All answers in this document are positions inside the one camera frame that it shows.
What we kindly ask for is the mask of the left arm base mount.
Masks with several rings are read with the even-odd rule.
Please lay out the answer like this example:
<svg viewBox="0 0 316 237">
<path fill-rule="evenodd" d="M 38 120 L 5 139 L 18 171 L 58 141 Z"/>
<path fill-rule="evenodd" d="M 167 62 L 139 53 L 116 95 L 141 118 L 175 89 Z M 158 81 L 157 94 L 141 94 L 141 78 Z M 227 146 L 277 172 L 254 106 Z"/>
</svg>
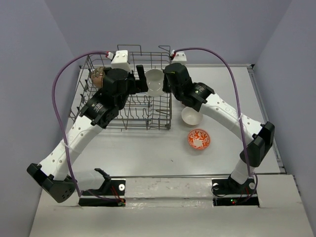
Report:
<svg viewBox="0 0 316 237">
<path fill-rule="evenodd" d="M 126 179 L 113 178 L 100 168 L 92 172 L 92 188 L 84 188 L 79 198 L 81 207 L 125 207 Z"/>
</svg>

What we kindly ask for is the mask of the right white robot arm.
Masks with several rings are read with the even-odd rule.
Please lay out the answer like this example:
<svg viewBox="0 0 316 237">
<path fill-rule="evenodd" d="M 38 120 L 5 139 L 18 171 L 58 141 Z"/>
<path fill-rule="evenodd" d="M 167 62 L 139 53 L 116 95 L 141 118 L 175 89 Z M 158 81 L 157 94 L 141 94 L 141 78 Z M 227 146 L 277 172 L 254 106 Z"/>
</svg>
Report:
<svg viewBox="0 0 316 237">
<path fill-rule="evenodd" d="M 183 105 L 206 115 L 236 135 L 243 145 L 239 161 L 225 182 L 231 193 L 238 194 L 254 174 L 273 145 L 275 126 L 261 123 L 242 114 L 224 102 L 215 91 L 202 82 L 193 82 L 187 68 L 173 63 L 163 70 L 164 80 L 174 97 Z"/>
</svg>

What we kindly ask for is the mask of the white bowl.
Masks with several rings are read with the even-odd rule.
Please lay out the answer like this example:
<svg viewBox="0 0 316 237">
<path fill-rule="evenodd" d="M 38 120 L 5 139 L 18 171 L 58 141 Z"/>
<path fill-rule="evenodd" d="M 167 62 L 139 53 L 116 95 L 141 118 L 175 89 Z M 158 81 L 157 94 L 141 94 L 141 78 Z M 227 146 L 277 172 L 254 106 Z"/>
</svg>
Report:
<svg viewBox="0 0 316 237">
<path fill-rule="evenodd" d="M 152 97 L 162 96 L 164 73 L 158 69 L 150 69 L 145 72 L 148 91 L 147 94 Z"/>
<path fill-rule="evenodd" d="M 188 126 L 197 126 L 203 120 L 203 114 L 190 107 L 185 107 L 181 112 L 181 118 Z"/>
</svg>

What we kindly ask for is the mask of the brown glazed bowl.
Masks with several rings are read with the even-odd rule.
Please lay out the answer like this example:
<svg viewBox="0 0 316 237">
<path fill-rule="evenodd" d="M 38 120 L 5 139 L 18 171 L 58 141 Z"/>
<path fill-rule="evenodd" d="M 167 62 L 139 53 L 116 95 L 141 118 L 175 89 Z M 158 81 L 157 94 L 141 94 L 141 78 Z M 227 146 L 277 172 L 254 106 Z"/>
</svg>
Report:
<svg viewBox="0 0 316 237">
<path fill-rule="evenodd" d="M 90 73 L 91 81 L 96 88 L 102 88 L 104 75 L 105 67 L 98 67 Z"/>
</svg>

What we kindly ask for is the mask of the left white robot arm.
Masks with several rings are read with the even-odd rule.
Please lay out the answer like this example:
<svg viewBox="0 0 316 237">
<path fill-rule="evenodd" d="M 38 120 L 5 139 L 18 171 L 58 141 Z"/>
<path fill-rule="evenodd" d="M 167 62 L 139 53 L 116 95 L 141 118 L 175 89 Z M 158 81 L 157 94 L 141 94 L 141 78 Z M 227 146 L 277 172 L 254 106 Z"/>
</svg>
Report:
<svg viewBox="0 0 316 237">
<path fill-rule="evenodd" d="M 130 95 L 148 91 L 144 67 L 137 65 L 136 71 L 137 78 L 133 72 L 111 67 L 99 67 L 91 72 L 91 81 L 100 83 L 101 87 L 82 107 L 56 148 L 40 163 L 28 166 L 27 173 L 57 203 L 66 201 L 74 192 L 81 195 L 72 164 L 93 138 L 119 115 Z"/>
</svg>

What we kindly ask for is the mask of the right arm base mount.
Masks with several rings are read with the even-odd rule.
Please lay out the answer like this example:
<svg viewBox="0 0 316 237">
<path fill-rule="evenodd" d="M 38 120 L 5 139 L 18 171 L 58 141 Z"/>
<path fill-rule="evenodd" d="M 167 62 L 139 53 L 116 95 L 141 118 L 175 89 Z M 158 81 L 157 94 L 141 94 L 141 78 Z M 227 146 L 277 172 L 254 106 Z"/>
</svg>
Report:
<svg viewBox="0 0 316 237">
<path fill-rule="evenodd" d="M 212 179 L 211 192 L 213 194 L 213 206 L 257 206 L 259 199 L 254 190 L 256 182 L 253 178 L 240 185 L 228 178 Z"/>
</svg>

